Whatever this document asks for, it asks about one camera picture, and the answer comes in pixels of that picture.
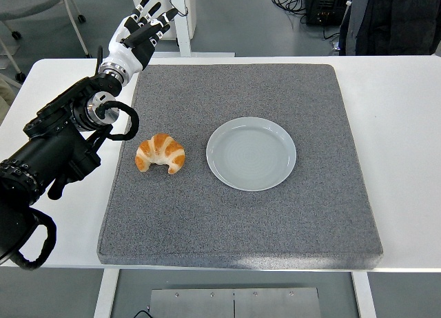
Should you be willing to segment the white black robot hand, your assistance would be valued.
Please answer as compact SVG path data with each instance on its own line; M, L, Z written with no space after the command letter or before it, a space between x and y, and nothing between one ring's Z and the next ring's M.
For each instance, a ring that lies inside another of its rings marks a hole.
M99 73L112 72L127 83L148 65L157 43L178 15L176 8L157 14L161 3L151 6L149 1L141 0L119 24L108 45L109 55L99 64Z

